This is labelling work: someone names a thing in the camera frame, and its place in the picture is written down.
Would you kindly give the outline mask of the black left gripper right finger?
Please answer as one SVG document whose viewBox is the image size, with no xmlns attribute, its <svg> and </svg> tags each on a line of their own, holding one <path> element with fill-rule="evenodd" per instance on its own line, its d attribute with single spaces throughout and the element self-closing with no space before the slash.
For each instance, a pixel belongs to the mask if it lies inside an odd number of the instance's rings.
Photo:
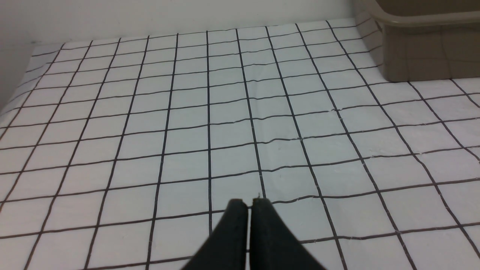
<svg viewBox="0 0 480 270">
<path fill-rule="evenodd" d="M 324 270 L 266 198 L 255 198 L 250 221 L 251 270 Z"/>
</svg>

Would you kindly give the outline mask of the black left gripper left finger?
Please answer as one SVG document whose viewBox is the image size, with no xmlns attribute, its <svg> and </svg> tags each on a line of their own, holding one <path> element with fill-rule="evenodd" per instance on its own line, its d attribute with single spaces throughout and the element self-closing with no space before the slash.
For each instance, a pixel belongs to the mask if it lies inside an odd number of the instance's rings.
<svg viewBox="0 0 480 270">
<path fill-rule="evenodd" d="M 241 199 L 231 199 L 209 238 L 182 269 L 245 269 L 247 232 L 248 207 Z"/>
</svg>

